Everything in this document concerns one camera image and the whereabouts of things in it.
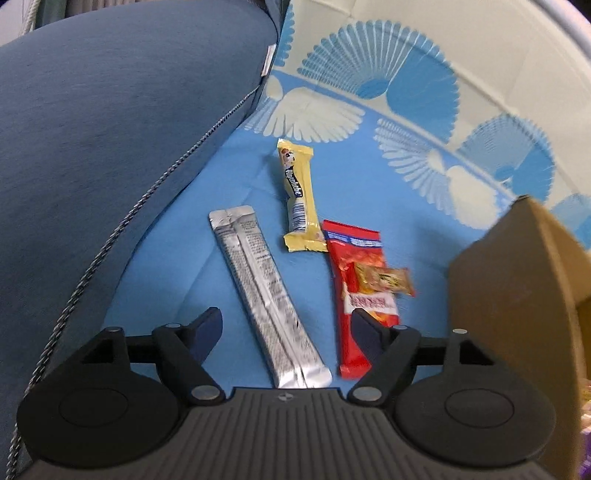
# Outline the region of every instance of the blue cushion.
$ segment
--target blue cushion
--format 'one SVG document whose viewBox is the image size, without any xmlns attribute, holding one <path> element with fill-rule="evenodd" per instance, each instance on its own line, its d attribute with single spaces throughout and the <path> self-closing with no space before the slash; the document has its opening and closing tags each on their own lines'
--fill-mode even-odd
<svg viewBox="0 0 591 480">
<path fill-rule="evenodd" d="M 259 85 L 276 41 L 275 23 L 255 4 L 199 0 L 102 9 L 0 48 L 0 458 L 35 363 L 99 248 L 150 185 Z M 129 224 L 54 361 L 100 329 L 147 228 L 250 107 Z"/>
</svg>

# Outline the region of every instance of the yellow candy wrapper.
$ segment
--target yellow candy wrapper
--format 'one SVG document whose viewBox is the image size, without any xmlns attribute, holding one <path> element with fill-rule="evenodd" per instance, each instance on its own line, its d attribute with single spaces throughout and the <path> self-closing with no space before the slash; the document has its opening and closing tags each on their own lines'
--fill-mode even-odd
<svg viewBox="0 0 591 480">
<path fill-rule="evenodd" d="M 285 176 L 285 191 L 289 195 L 287 215 L 290 231 L 283 236 L 285 245 L 290 252 L 326 252 L 326 240 L 318 222 L 312 195 L 310 160 L 314 150 L 280 138 L 277 151 Z"/>
<path fill-rule="evenodd" d="M 408 268 L 376 267 L 356 262 L 355 274 L 359 282 L 359 291 L 362 293 L 390 291 L 392 293 L 405 293 L 414 297 L 413 284 L 410 281 Z"/>
</svg>

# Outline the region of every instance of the silver package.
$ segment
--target silver package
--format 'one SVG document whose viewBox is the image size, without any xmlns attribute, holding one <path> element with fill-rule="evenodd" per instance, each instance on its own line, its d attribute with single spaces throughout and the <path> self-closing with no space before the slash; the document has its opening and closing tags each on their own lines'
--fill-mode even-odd
<svg viewBox="0 0 591 480">
<path fill-rule="evenodd" d="M 209 221 L 226 255 L 277 388 L 322 388 L 332 375 L 304 330 L 252 207 L 217 210 Z"/>
</svg>

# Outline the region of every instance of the red snack package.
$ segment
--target red snack package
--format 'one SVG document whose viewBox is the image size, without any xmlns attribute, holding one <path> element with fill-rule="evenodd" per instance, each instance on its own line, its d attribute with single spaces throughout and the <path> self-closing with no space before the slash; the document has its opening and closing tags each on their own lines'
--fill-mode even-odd
<svg viewBox="0 0 591 480">
<path fill-rule="evenodd" d="M 330 255 L 340 331 L 340 374 L 343 378 L 364 376 L 371 364 L 351 335 L 351 313 L 363 308 L 383 325 L 397 325 L 398 309 L 389 291 L 361 293 L 354 263 L 385 267 L 379 232 L 325 220 L 322 228 Z"/>
</svg>

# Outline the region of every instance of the blue floral pattern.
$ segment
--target blue floral pattern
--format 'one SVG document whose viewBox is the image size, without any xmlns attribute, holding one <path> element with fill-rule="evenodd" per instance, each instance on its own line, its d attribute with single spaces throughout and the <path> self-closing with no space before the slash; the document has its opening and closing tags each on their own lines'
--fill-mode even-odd
<svg viewBox="0 0 591 480">
<path fill-rule="evenodd" d="M 357 22 L 323 38 L 298 73 L 361 99 L 386 94 L 389 108 L 444 142 L 452 135 L 459 94 L 438 46 L 400 23 Z"/>
</svg>

